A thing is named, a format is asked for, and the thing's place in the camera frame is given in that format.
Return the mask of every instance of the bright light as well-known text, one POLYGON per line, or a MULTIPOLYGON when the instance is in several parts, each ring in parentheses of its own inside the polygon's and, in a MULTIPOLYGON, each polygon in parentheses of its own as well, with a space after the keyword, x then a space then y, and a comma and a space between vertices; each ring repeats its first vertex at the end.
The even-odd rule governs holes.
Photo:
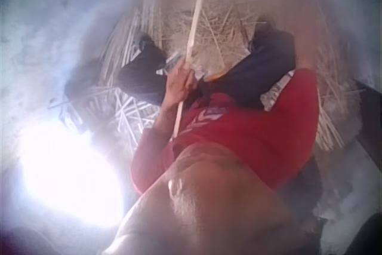
POLYGON ((24 130, 21 161, 28 190, 46 205, 99 226, 121 221, 122 195, 113 170, 60 122, 24 130))

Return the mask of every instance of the red sweater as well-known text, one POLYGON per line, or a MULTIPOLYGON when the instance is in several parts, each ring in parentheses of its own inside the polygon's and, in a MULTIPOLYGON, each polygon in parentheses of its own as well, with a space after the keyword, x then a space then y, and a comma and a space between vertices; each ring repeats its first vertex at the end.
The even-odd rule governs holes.
POLYGON ((294 177, 312 153, 319 104, 315 73, 295 71, 270 112, 246 109, 229 96, 213 94, 206 107, 193 105, 176 139, 144 130, 131 164, 131 178, 145 192, 193 143, 214 142, 243 160, 274 189, 294 177))

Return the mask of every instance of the dark trousers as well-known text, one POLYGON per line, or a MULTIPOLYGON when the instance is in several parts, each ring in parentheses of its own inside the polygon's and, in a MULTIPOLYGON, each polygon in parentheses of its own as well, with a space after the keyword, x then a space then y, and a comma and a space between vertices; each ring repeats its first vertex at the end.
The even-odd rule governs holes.
MULTIPOLYGON (((234 98, 240 106, 263 108, 260 96, 295 68, 294 38, 289 33, 273 30, 266 36, 254 38, 251 45, 254 51, 220 79, 199 81, 197 91, 187 102, 220 92, 234 98)), ((132 62, 121 69, 118 85, 138 100, 160 106, 167 76, 157 75, 156 71, 164 66, 163 52, 154 44, 147 44, 132 62)))

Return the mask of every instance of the bamboo pole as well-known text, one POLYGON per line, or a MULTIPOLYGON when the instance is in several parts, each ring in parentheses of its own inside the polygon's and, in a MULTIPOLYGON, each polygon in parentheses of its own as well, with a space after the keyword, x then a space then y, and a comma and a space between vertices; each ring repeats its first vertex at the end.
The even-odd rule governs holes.
MULTIPOLYGON (((191 31, 190 31, 189 40, 187 43, 186 68, 189 68, 188 65, 190 65, 190 61, 192 58, 192 50, 195 44, 196 28, 198 27, 199 18, 201 15, 202 4, 203 4, 203 0, 196 0, 195 10, 193 13, 193 18, 192 18, 191 31)), ((183 111, 183 102, 180 102, 178 105, 177 117, 175 120, 174 138, 178 136, 182 111, 183 111)))

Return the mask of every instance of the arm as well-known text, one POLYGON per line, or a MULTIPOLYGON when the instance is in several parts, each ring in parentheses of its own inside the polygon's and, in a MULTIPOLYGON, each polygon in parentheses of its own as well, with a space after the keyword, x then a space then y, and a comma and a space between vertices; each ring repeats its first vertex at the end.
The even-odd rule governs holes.
POLYGON ((130 167, 135 189, 143 193, 165 172, 163 149, 174 131, 177 107, 196 86, 195 74, 183 69, 180 60, 167 78, 166 94, 159 115, 151 129, 143 131, 130 167))
POLYGON ((270 175, 274 182, 285 182, 306 163, 318 127, 315 14, 310 4, 302 4, 300 13, 300 25, 294 30, 297 69, 269 113, 267 129, 272 133, 264 135, 275 159, 270 175))

